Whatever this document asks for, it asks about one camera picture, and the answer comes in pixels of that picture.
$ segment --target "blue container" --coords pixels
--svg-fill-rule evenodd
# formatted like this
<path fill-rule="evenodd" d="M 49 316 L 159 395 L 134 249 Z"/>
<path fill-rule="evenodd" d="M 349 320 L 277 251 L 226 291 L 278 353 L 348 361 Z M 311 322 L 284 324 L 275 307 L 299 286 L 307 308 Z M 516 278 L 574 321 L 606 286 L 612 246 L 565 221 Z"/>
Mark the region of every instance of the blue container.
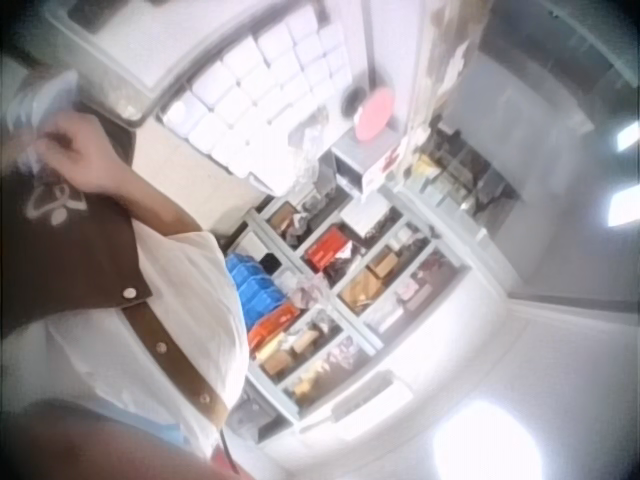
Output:
<path fill-rule="evenodd" d="M 226 258 L 226 266 L 238 290 L 247 330 L 286 300 L 285 294 L 252 257 L 232 253 Z"/>
<path fill-rule="evenodd" d="M 285 295 L 276 287 L 259 292 L 250 303 L 246 306 L 243 304 L 242 311 L 247 328 L 252 328 L 265 315 L 282 305 L 285 300 Z"/>

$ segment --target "red circle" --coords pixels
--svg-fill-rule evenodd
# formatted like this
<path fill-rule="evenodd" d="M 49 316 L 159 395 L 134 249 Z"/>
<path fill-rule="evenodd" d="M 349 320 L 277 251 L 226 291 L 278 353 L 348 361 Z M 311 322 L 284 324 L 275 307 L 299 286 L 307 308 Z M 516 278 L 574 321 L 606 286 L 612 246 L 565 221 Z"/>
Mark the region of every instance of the red circle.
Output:
<path fill-rule="evenodd" d="M 378 88 L 363 104 L 356 123 L 356 138 L 368 142 L 378 135 L 393 115 L 395 96 L 390 88 Z"/>

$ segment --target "ceiling light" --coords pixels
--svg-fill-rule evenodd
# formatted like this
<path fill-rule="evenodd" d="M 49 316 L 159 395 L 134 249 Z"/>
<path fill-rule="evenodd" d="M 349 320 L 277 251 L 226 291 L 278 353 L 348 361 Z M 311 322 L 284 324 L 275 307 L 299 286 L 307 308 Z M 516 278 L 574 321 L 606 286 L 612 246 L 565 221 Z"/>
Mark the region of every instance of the ceiling light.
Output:
<path fill-rule="evenodd" d="M 634 122 L 618 134 L 618 151 L 621 152 L 640 138 L 640 125 Z"/>
<path fill-rule="evenodd" d="M 609 204 L 610 227 L 635 220 L 640 220 L 640 185 L 616 193 Z"/>
<path fill-rule="evenodd" d="M 435 460 L 442 480 L 541 480 L 535 442 L 516 420 L 476 402 L 438 429 Z"/>

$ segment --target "red box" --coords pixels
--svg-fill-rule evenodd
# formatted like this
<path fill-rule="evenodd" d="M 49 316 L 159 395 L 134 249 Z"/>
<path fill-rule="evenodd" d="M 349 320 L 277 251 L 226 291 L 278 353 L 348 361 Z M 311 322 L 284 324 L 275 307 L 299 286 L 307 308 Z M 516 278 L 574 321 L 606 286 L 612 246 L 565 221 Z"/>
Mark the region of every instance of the red box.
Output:
<path fill-rule="evenodd" d="M 331 227 L 307 250 L 306 257 L 319 271 L 322 271 L 348 243 L 349 239 L 337 227 Z"/>

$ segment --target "hand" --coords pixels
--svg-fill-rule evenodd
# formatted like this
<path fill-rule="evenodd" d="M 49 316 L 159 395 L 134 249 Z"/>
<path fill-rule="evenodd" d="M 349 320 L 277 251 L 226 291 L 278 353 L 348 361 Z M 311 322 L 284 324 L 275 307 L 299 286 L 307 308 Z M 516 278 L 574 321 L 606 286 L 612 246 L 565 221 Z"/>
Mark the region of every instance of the hand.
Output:
<path fill-rule="evenodd" d="M 78 190 L 116 195 L 132 170 L 118 158 L 98 119 L 77 112 L 57 114 L 45 125 L 36 153 Z"/>

